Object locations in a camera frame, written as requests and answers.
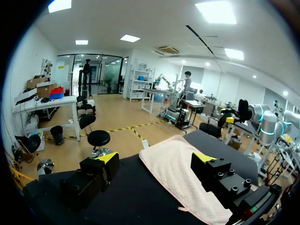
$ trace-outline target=laptop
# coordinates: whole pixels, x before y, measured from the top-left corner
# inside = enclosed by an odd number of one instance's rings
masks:
[[[195,96],[193,92],[186,92],[186,102],[191,105],[202,105],[200,102],[195,101]]]

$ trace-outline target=ceiling track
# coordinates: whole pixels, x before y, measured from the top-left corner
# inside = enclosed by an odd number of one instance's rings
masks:
[[[208,47],[208,45],[205,43],[205,41],[203,41],[203,39],[200,37],[199,34],[197,34],[196,31],[193,30],[193,28],[191,28],[189,25],[186,25],[186,27],[193,33],[195,34],[195,36],[205,45],[205,47],[207,47],[208,51],[210,51],[210,53],[215,57],[214,52]]]

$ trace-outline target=pink towel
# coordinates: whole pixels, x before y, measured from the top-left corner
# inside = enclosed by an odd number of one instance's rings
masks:
[[[192,213],[199,220],[224,225],[232,215],[212,192],[206,192],[191,170],[192,153],[197,150],[182,136],[176,135],[140,152],[139,157],[181,204],[179,210]]]

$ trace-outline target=computer monitor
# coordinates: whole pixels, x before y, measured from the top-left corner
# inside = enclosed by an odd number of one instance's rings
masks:
[[[194,101],[194,93],[187,91],[186,93],[186,100],[187,101]]]

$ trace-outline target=wooden floor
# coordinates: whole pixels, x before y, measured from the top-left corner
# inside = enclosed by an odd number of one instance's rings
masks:
[[[114,130],[119,128],[132,127],[146,123],[161,121],[157,118],[160,111],[160,103],[154,104],[152,114],[141,109],[141,101],[129,101],[123,99],[121,95],[94,95],[93,99],[96,105],[96,121],[91,125],[92,130]],[[65,106],[58,109],[51,121],[42,122],[41,127],[55,126],[59,124],[67,124],[72,116],[71,107]],[[199,115],[195,119],[195,125],[199,127],[201,123]],[[137,127],[135,130],[145,139],[150,145],[154,145],[174,135],[184,135],[185,133],[177,129],[174,125],[158,123]],[[186,129],[187,132],[196,130],[194,127]],[[64,136],[75,136],[75,131],[72,128],[64,129]],[[138,154],[143,149],[141,139],[130,129],[111,132],[111,140],[105,146],[112,151],[117,151],[120,158],[126,158]],[[45,133],[46,138],[50,138],[50,132]],[[251,138],[243,136],[242,145],[239,149],[244,152]],[[251,152],[259,150],[257,143],[254,143]],[[54,141],[46,141],[45,150],[39,152],[41,159],[50,158],[54,161],[54,172],[70,171],[79,168],[79,162],[90,156],[93,147],[87,142],[87,137],[81,137],[78,142],[76,138],[65,139],[65,143],[61,146],[56,146]],[[22,162],[22,173],[38,179],[37,174],[38,159],[35,157],[32,163]],[[290,181],[285,178],[279,178],[276,182],[283,188],[290,184]]]

